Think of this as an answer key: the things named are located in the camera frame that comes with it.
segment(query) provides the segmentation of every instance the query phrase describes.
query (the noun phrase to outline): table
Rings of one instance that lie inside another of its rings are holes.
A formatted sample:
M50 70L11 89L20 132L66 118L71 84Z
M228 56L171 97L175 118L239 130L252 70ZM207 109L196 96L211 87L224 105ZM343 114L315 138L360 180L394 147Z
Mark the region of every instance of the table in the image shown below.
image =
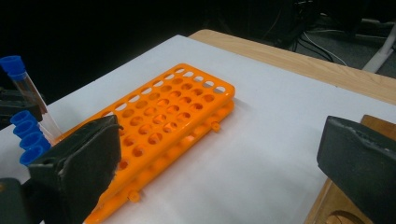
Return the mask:
M211 30L199 31L190 38L396 105L394 78L325 62Z
M327 116L396 122L390 78L207 30L170 38L49 112L65 132L178 63L233 84L234 111L106 223L302 223L326 178L316 154ZM0 131L0 177L23 181L11 132Z

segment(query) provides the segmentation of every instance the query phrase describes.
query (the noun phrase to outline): clear test tube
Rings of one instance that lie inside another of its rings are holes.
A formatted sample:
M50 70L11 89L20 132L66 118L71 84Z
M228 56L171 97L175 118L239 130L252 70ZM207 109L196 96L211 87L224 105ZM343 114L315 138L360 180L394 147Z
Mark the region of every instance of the clear test tube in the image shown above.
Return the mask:
M21 56L15 55L1 58L0 64L20 91L23 98L27 102L37 104L40 107L43 119L38 121L40 123L40 128L44 129L43 133L46 134L46 138L48 138L51 143L59 141L58 138L62 135L62 132L50 115L47 105L44 103L43 98L41 98L32 79L30 79L27 74Z

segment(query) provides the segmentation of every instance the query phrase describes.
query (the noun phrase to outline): black cable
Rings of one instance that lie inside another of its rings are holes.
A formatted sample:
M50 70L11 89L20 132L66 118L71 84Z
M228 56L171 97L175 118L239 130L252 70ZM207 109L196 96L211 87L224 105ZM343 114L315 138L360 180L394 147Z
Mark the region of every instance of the black cable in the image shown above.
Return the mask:
M314 52L314 53L316 53L317 55L320 55L322 58L326 59L327 61L333 63L332 58L330 59L330 58L326 57L325 55L321 54L320 52L317 52L317 51L315 51L314 49L311 49L311 48L309 48L309 47L303 45L298 39L296 39L296 42L297 42L299 45L301 45L303 48L308 49L308 50L311 50L312 52Z
M331 62L331 63L334 63L334 60L332 59L332 55L330 55L326 50L321 49L320 47L314 45L313 43L311 43L311 42L309 42L307 40L304 40L301 36L299 38L300 38L300 40L304 41L305 43L307 43L307 44L315 47L316 49L319 49L320 51L322 51L324 54L326 54L328 61Z
M265 37L267 37L267 35L271 32L271 30L275 27L277 21L279 21L280 18L280 14L282 14L282 9L283 6L285 6L286 0L283 1L283 4L281 5L279 12L277 13L277 16L275 18L274 23L271 25L271 27L267 30L267 32L265 32L265 34L262 36L262 39L264 39Z
M297 44L297 39L295 39L294 43L293 43L293 49L292 49L293 52L297 51L297 45L298 45Z
M294 51L295 45L296 45L296 42L295 42L295 41L292 42L292 43L290 44L290 47L288 48L288 50L295 52L295 51Z

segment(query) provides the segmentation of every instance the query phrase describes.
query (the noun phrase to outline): dark background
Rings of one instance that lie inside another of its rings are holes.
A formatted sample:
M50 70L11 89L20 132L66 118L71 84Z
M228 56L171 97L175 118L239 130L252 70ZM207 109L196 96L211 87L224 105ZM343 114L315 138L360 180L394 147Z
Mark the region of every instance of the dark background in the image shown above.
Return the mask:
M212 29L287 48L321 11L353 34L367 8L374 8L368 2L2 1L0 57L21 55L50 104L174 35ZM4 72L0 87L14 89Z

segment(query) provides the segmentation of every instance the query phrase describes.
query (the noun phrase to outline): test tube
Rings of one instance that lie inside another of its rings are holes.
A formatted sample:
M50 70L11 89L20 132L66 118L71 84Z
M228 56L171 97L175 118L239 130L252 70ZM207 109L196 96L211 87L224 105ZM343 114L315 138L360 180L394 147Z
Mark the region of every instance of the test tube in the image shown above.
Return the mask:
M15 125L13 133L19 138L23 138L29 133L40 131L52 146L58 143L58 139L53 139L52 135L37 122L37 119L28 110L22 110L14 114L9 121Z
M49 138L50 142L59 141L61 130L50 115L46 103L38 92L35 84L26 72L21 56L7 56L0 59L0 64L4 71L7 72L14 85L20 91L25 101L37 104L40 107L42 120L39 120L40 127L43 128L43 133Z

